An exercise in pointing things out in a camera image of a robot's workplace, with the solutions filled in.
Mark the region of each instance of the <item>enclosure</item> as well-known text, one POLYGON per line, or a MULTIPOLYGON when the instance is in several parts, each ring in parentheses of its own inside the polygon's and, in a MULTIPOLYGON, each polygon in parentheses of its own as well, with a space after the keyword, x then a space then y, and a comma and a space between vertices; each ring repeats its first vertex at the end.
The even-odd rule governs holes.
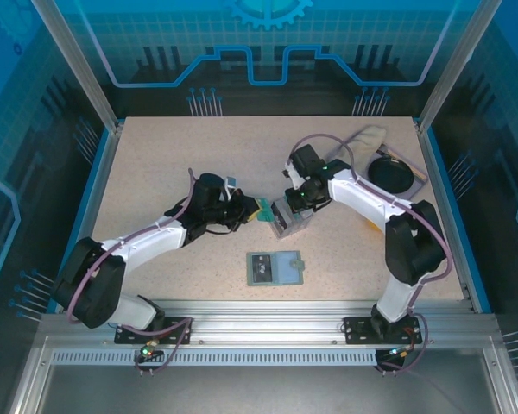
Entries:
POLYGON ((518 412, 518 0, 0 0, 0 412, 457 406, 518 412), (193 318, 153 379, 131 368, 140 347, 50 297, 76 241, 152 223, 189 166, 273 200, 297 140, 372 126, 454 259, 416 306, 429 344, 410 374, 383 378, 384 347, 340 329, 389 277, 382 232, 343 204, 282 240, 255 220, 126 276, 123 292, 193 318), (248 286, 248 252, 286 250, 303 284, 248 286))

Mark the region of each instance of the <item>metal post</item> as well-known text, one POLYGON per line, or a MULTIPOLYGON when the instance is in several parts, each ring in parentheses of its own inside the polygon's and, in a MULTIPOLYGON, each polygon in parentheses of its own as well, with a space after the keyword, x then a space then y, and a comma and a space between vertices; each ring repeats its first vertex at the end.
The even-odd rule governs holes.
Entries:
POLYGON ((32 0, 32 2, 104 126, 115 134, 117 117, 58 6, 54 0, 32 0))
POLYGON ((419 119, 420 132, 426 131, 438 115, 443 102, 457 82, 466 63, 474 52, 477 43, 482 38, 485 29, 489 26, 493 15, 499 8, 502 0, 482 0, 464 31, 438 83, 433 88, 419 119))

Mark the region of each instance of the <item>perforated metal strip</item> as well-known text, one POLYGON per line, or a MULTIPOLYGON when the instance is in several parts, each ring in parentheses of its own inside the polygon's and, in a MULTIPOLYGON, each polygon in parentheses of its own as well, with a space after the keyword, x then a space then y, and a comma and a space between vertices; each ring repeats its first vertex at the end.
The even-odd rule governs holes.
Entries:
MULTIPOLYGON (((146 365, 159 365, 170 355, 146 365)), ((53 365, 131 366, 134 349, 56 349, 53 365)), ((173 366, 374 366, 369 349, 181 349, 173 366)))

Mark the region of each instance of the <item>speckled tabletop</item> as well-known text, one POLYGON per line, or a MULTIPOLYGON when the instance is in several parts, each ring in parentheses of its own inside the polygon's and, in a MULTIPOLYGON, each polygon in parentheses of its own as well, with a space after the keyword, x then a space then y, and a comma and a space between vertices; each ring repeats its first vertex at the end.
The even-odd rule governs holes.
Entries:
MULTIPOLYGON (((186 196, 187 168, 196 176, 237 179, 247 195, 278 198, 290 186, 281 170, 293 144, 315 132, 347 138, 368 125, 387 129, 386 143, 425 170, 409 117, 154 117, 127 118, 94 229, 95 240, 128 234, 186 196)), ((320 156, 330 140, 311 141, 320 156)), ((425 185, 414 200, 435 203, 425 185)), ((227 236, 203 235, 125 277, 123 291, 151 299, 363 300, 381 297, 389 271, 382 232, 342 204, 319 211, 308 228, 281 241, 254 221, 227 236), (300 250, 303 285, 249 287, 246 253, 300 250)), ((461 299, 454 269, 421 298, 461 299)))

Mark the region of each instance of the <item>black base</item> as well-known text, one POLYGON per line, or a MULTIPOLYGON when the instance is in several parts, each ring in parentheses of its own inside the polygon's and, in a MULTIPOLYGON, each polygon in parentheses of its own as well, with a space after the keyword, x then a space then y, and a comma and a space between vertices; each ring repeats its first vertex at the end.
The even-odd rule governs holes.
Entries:
MULTIPOLYGON (((171 325, 174 325, 175 323, 178 323, 182 320, 184 320, 184 317, 166 317, 164 319, 163 323, 163 329, 168 328, 171 325)), ((164 345, 174 345, 179 340, 180 335, 182 335, 184 332, 184 327, 186 325, 182 325, 179 328, 175 329, 173 332, 171 332, 169 335, 161 338, 159 340, 160 344, 164 345)), ((192 322, 190 322, 189 325, 190 332, 187 334, 184 334, 184 338, 182 339, 181 345, 187 345, 190 343, 190 335, 192 332, 192 322)), ((144 345, 146 342, 151 340, 151 336, 142 336, 137 335, 129 330, 123 329, 123 328, 117 328, 115 331, 115 337, 113 339, 113 342, 119 345, 144 345)))
POLYGON ((342 331, 348 345, 408 345, 411 338, 403 331, 405 328, 418 330, 414 334, 414 344, 422 343, 420 326, 415 317, 404 317, 392 323, 383 338, 374 331, 370 317, 345 317, 342 331))

